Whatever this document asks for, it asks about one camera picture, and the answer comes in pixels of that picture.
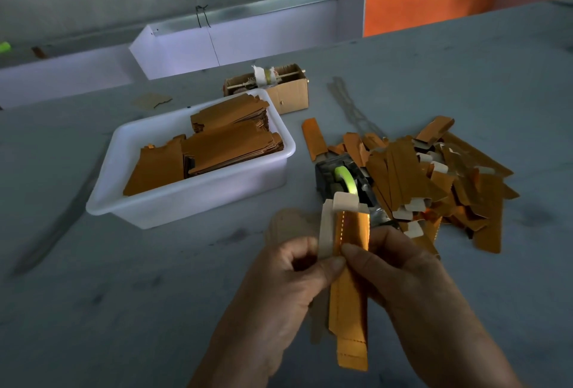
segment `left hand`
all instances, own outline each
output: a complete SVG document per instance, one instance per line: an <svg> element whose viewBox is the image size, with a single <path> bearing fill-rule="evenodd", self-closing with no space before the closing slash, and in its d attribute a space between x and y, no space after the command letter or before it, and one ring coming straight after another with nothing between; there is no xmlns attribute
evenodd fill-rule
<svg viewBox="0 0 573 388"><path fill-rule="evenodd" d="M219 321L189 388L267 385L312 299L344 269L343 257L315 262L317 250L314 237L263 248Z"/></svg>

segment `fingernail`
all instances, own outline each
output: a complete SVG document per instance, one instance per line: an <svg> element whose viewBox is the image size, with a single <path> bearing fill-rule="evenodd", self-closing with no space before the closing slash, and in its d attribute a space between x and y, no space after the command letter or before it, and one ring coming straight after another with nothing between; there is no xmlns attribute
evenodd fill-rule
<svg viewBox="0 0 573 388"><path fill-rule="evenodd" d="M332 268L334 270L342 270L345 265L346 265L346 259L344 257L332 258Z"/></svg>
<svg viewBox="0 0 573 388"><path fill-rule="evenodd" d="M352 257L354 254L358 252L358 247L355 245L351 245L350 243L344 243L340 247L340 252L348 257Z"/></svg>

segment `small cardboard box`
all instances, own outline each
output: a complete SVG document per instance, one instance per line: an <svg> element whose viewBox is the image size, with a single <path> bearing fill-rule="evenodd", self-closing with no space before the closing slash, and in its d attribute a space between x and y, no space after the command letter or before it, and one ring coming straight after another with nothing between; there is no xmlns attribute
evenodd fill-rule
<svg viewBox="0 0 573 388"><path fill-rule="evenodd" d="M306 109L308 107L308 81L300 67L297 64L290 64L288 66L275 67L275 71L279 76L296 72L294 75L283 78L281 83L275 87L265 88L278 113L286 114L287 112ZM223 85L224 96L240 92L240 88L229 89L229 86L240 85L253 77L253 73L248 73L226 79Z"/></svg>

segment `table surface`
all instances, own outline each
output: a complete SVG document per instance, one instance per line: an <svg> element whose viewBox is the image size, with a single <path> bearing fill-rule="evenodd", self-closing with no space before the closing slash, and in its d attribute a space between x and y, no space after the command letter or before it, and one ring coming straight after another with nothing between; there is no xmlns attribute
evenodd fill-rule
<svg viewBox="0 0 573 388"><path fill-rule="evenodd" d="M119 125L218 98L252 63L293 62L311 105L283 115L297 143L285 186L146 231L85 212ZM184 386L272 214L320 208L302 121L334 144L369 122L392 138L443 114L515 172L521 197L505 205L501 254L443 226L442 261L526 383L573 386L572 73L573 9L543 2L0 112L2 385ZM334 76L354 103L328 92ZM142 111L131 102L146 92L173 100ZM335 340L308 335L270 386L422 386L373 303L367 373L338 368Z"/></svg>

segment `white plastic tub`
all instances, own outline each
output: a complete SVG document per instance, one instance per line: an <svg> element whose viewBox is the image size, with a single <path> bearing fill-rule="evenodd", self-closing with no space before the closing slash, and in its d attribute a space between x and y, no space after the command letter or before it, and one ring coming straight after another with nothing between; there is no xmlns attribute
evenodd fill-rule
<svg viewBox="0 0 573 388"><path fill-rule="evenodd" d="M287 158L295 152L295 141L267 92L253 89L249 94L269 102L269 127L281 135L282 151L126 197L122 192L141 147L149 143L164 145L181 133L192 136L191 115L234 96L127 123L113 133L86 211L93 215L113 213L147 229L283 186L287 181Z"/></svg>

